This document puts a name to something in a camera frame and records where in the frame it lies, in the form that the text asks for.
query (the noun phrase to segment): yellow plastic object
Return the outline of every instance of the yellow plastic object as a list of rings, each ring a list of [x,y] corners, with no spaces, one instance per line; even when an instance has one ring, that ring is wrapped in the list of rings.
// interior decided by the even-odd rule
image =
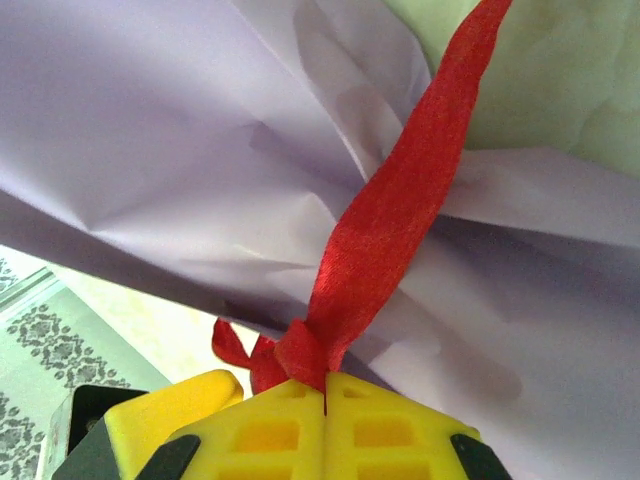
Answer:
[[[200,447],[181,480],[322,480],[324,397],[289,381],[189,425]]]
[[[178,428],[241,402],[231,372],[214,370],[116,405],[104,416],[123,480],[134,479]]]
[[[466,480],[450,437],[477,430],[343,373],[324,398],[295,381],[189,425],[182,480]]]

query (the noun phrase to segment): white paper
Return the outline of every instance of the white paper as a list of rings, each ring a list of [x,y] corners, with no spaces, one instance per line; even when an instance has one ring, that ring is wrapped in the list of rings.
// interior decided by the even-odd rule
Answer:
[[[0,3],[2,242],[304,314],[429,81],[408,30],[377,0],[36,3]],[[516,479],[637,478],[640,185],[467,152],[442,213],[354,353]]]

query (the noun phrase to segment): red ribbon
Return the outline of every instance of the red ribbon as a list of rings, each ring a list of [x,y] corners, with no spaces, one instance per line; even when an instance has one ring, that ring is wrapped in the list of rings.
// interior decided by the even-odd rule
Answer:
[[[213,351],[251,370],[254,393],[294,378],[325,391],[351,343],[405,274],[444,203],[464,146],[480,79],[511,0],[482,0],[458,27],[437,75],[387,161],[336,225],[316,278],[307,320],[279,342],[260,337],[251,357],[227,322]]]

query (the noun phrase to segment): rectangular hole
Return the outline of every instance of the rectangular hole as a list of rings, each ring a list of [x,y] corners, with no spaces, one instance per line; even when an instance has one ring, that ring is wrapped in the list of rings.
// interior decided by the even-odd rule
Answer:
[[[408,447],[416,443],[409,421],[397,416],[361,418],[354,425],[353,435],[358,448]]]
[[[290,467],[281,468],[253,468],[224,470],[218,480],[291,480],[293,470]]]
[[[298,449],[300,427],[295,421],[255,422],[238,432],[234,452],[284,452]]]
[[[424,463],[370,464],[358,467],[358,480],[430,480]]]

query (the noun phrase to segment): floral pattern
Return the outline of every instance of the floral pattern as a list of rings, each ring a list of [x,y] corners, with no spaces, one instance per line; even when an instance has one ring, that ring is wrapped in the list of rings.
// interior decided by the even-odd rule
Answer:
[[[40,365],[53,370],[57,380],[65,380],[65,388],[74,388],[84,383],[125,387],[131,385],[115,369],[107,369],[107,361],[94,355],[93,348],[63,325],[56,313],[49,312],[46,304],[33,306],[15,318],[7,332],[16,335],[16,340],[31,355],[40,358]]]
[[[8,290],[18,281],[18,277],[12,272],[7,260],[0,257],[0,293]]]
[[[38,467],[44,432],[34,433],[29,417],[20,417],[18,407],[8,408],[9,398],[0,392],[0,476],[31,480]]]

